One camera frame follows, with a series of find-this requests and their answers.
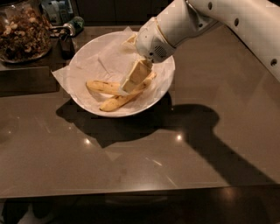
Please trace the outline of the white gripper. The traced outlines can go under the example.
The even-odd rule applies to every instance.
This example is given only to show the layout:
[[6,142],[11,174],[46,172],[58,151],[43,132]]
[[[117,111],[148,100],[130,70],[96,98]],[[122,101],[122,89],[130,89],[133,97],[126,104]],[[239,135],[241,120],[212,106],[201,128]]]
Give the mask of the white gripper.
[[152,63],[161,63],[172,56],[176,50],[161,32],[158,21],[152,17],[137,34],[132,34],[122,42],[124,50],[137,49],[146,59],[137,59],[131,70],[121,81],[120,91],[125,95],[136,89],[151,73]]

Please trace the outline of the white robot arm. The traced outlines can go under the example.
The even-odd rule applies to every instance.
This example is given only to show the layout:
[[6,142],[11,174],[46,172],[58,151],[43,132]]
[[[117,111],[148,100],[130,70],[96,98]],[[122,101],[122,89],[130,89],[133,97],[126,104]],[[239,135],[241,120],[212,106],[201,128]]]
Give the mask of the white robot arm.
[[124,43],[150,63],[161,63],[176,48],[212,30],[230,28],[280,80],[280,4],[278,0],[174,0]]

